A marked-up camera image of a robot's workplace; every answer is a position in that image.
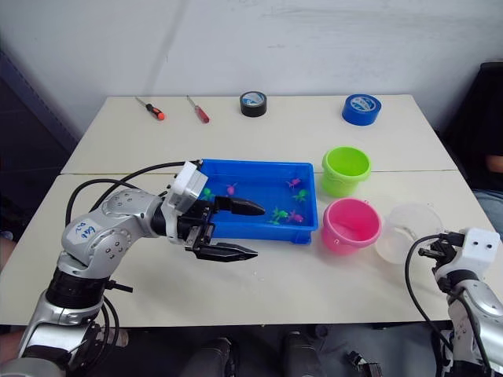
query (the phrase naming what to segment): tape roll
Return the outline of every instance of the tape roll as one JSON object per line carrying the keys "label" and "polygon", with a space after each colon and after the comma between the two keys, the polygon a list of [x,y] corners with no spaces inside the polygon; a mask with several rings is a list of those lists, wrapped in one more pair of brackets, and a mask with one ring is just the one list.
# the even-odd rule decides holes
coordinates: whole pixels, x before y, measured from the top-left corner
{"label": "tape roll", "polygon": [[239,103],[241,112],[246,116],[261,116],[267,110],[267,97],[264,93],[255,91],[243,93],[239,97]]}
{"label": "tape roll", "polygon": [[380,111],[380,102],[368,94],[353,94],[346,98],[343,118],[356,126],[374,123]]}

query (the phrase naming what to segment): black tape roll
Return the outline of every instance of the black tape roll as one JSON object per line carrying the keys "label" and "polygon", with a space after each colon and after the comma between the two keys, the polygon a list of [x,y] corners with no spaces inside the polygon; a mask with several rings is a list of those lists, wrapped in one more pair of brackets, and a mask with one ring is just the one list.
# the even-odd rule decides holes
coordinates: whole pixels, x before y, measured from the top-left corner
{"label": "black tape roll", "polygon": [[243,115],[256,117],[266,113],[267,97],[264,93],[251,91],[241,94],[239,97],[241,112]]}

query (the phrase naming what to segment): blue plastic tray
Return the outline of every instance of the blue plastic tray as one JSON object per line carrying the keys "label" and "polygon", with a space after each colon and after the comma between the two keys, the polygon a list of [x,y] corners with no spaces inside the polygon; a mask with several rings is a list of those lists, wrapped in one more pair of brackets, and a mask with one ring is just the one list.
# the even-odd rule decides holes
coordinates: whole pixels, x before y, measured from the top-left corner
{"label": "blue plastic tray", "polygon": [[208,180],[200,199],[236,196],[266,209],[262,216],[217,213],[212,218],[214,237],[311,242],[311,232],[318,229],[318,214],[310,163],[205,159],[201,172]]}

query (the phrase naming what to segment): blue tape roll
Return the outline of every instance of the blue tape roll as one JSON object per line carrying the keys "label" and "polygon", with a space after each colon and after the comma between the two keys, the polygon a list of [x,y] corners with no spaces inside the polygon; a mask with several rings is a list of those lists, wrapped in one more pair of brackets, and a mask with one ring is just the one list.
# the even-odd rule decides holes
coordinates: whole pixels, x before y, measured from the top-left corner
{"label": "blue tape roll", "polygon": [[380,102],[368,94],[353,94],[346,98],[343,118],[356,126],[374,123],[380,111]]}

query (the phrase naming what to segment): pink bucket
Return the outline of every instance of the pink bucket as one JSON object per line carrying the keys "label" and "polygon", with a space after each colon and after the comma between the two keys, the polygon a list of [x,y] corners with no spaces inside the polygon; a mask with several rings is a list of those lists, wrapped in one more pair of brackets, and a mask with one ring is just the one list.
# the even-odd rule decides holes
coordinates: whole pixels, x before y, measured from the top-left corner
{"label": "pink bucket", "polygon": [[334,253],[348,255],[376,242],[380,228],[379,215],[367,202],[342,198],[325,210],[321,238]]}

